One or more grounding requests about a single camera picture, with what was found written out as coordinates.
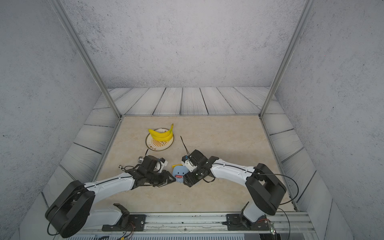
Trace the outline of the light blue alarm clock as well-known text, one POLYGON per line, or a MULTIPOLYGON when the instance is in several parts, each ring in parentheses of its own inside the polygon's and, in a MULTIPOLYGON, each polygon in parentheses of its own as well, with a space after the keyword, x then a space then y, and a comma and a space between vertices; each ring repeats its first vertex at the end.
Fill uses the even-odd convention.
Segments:
POLYGON ((184 175, 189 173, 189 170, 184 166, 178 166, 173 169, 172 175, 176 179, 176 182, 183 183, 184 175))

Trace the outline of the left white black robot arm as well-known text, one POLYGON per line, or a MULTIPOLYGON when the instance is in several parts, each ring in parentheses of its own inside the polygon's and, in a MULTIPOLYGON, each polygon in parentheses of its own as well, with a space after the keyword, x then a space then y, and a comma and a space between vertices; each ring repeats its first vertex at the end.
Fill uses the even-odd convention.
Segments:
POLYGON ((63 190, 45 213, 48 227, 62 238, 69 238, 83 228, 102 225, 107 230, 134 231, 135 221, 121 204, 112 210, 93 210, 93 205, 121 192, 138 187, 163 187, 176 178, 164 167, 163 158, 145 156, 136 166, 121 167, 121 174, 101 181, 73 181, 63 190))

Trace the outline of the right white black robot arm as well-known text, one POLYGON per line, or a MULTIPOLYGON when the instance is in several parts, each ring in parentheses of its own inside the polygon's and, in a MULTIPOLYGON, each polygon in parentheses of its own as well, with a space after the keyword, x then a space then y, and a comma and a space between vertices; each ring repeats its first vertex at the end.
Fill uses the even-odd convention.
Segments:
POLYGON ((205 177, 225 179, 247 188, 253 202, 246 204, 242 216, 249 223, 255 223, 263 215, 274 216, 286 194, 286 187, 264 164, 246 167, 226 162, 218 157, 205 157, 200 151, 182 157, 182 165, 189 172, 183 183, 192 187, 205 177))

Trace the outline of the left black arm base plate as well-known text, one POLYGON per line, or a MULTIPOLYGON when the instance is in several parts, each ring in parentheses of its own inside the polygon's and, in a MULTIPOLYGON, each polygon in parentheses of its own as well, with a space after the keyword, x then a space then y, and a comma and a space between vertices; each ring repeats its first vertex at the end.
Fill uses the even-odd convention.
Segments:
POLYGON ((144 214, 131 214, 124 206, 121 204, 113 204, 121 212, 121 216, 114 225, 103 225, 103 232, 143 232, 146 215, 144 214))

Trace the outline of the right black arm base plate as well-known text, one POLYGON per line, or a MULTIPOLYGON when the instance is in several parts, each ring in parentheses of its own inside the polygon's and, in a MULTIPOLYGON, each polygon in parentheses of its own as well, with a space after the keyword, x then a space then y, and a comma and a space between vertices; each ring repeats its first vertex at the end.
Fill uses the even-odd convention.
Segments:
POLYGON ((248 220, 243 213, 227 214, 226 221, 222 222, 228 231, 269 231, 271 224, 265 215, 255 222, 248 220))

